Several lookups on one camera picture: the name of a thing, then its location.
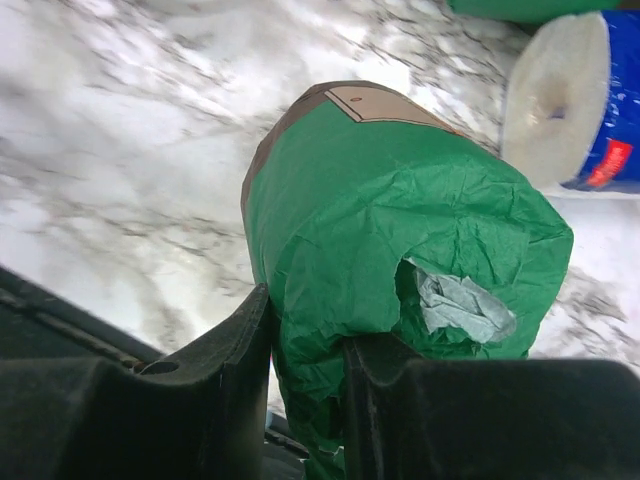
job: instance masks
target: white paper roll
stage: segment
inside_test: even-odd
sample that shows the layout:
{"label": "white paper roll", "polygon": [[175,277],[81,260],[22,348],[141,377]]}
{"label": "white paper roll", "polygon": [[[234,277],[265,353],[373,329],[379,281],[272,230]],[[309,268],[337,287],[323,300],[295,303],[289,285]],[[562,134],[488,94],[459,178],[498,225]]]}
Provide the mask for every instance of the white paper roll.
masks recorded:
{"label": "white paper roll", "polygon": [[550,195],[640,194],[638,45],[640,17],[630,12],[542,27],[510,79],[503,159]]}

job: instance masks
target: black plastic part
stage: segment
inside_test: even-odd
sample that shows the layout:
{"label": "black plastic part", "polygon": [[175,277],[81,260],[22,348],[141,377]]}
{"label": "black plastic part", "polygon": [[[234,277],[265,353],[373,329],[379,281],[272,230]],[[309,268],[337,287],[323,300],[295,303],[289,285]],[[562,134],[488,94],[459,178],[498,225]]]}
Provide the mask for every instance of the black plastic part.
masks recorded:
{"label": "black plastic part", "polygon": [[299,480],[304,449],[264,432],[272,323],[259,286],[161,358],[0,270],[0,479]]}
{"label": "black plastic part", "polygon": [[349,480],[640,478],[640,383],[606,361],[433,361],[344,344]]}

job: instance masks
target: green object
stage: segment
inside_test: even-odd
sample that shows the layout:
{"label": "green object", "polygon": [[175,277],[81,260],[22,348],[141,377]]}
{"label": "green object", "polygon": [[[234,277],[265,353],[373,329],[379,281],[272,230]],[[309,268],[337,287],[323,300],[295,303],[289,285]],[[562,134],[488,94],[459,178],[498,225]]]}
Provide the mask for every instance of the green object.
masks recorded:
{"label": "green object", "polygon": [[611,10],[620,0],[448,0],[451,10],[462,15],[518,23],[542,24],[562,15]]}
{"label": "green object", "polygon": [[[255,280],[280,318],[274,364],[309,480],[343,476],[342,337],[395,332],[430,358],[524,357],[573,243],[520,173],[369,82],[317,85],[292,105],[256,151],[242,208]],[[481,323],[500,312],[502,340],[429,333],[425,275],[438,284],[427,307],[447,304],[438,318],[456,305]]]}

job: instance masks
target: red label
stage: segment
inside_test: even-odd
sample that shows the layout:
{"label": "red label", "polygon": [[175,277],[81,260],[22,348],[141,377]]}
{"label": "red label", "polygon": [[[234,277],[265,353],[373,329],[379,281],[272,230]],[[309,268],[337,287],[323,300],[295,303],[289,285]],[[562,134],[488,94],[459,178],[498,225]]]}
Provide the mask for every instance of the red label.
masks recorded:
{"label": "red label", "polygon": [[610,138],[604,160],[593,169],[587,183],[592,187],[602,187],[609,183],[623,169],[632,150],[633,145]]}

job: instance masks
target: blue packaging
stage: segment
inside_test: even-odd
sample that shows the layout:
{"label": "blue packaging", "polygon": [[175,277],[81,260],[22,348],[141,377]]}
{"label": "blue packaging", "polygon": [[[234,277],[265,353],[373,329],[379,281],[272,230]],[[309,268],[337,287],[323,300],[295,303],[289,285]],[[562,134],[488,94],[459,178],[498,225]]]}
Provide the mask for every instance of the blue packaging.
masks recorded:
{"label": "blue packaging", "polygon": [[563,187],[640,193],[640,12],[601,15],[611,54],[608,103],[580,173]]}

